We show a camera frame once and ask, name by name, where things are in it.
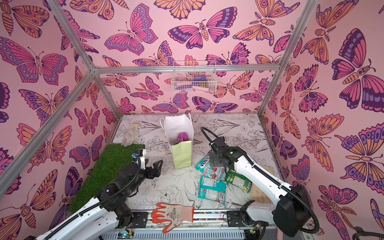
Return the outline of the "teal Fox's candy bag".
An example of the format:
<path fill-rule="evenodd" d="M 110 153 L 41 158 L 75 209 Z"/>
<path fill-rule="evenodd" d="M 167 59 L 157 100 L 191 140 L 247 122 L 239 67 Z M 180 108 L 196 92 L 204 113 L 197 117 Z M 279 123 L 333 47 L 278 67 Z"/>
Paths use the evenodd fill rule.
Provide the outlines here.
<path fill-rule="evenodd" d="M 212 167 L 210 154 L 205 155 L 195 167 L 196 170 L 200 171 L 205 177 L 218 183 L 225 175 L 224 167 Z"/>

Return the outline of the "purple grape candy bag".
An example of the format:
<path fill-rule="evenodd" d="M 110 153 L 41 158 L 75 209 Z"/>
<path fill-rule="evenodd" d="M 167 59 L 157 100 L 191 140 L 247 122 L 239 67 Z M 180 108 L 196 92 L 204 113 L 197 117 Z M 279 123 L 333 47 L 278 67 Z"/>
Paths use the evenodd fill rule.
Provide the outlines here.
<path fill-rule="evenodd" d="M 183 133 L 179 133 L 179 135 L 177 136 L 176 140 L 175 140 L 175 145 L 181 143 L 181 142 L 186 142 L 186 141 L 189 141 L 189 136 L 187 133 L 183 132 Z"/>

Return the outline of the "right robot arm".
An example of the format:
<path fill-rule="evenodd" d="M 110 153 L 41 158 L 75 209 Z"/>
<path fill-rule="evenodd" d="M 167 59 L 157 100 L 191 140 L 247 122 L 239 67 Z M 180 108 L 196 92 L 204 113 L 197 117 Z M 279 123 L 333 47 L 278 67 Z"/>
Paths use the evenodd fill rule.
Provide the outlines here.
<path fill-rule="evenodd" d="M 316 234 L 320 230 L 319 220 L 310 207 L 309 194 L 301 186 L 293 187 L 259 166 L 243 149 L 230 147 L 224 137 L 201 127 L 209 141 L 214 157 L 225 167 L 250 180 L 272 201 L 273 207 L 258 207 L 255 202 L 244 205 L 252 221 L 274 223 L 283 234 L 294 237 L 298 232 Z"/>

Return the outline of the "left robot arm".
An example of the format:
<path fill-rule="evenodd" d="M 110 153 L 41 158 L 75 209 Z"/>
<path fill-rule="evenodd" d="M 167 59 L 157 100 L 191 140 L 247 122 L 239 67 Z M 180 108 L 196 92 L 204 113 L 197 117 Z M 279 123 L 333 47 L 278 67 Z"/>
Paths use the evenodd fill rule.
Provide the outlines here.
<path fill-rule="evenodd" d="M 131 163 L 118 172 L 115 179 L 98 191 L 83 207 L 53 229 L 37 237 L 38 240 L 92 240 L 116 227 L 128 227 L 134 214 L 126 200 L 138 193 L 146 179 L 161 175 L 163 160 L 147 166 L 146 150 L 135 150 Z"/>

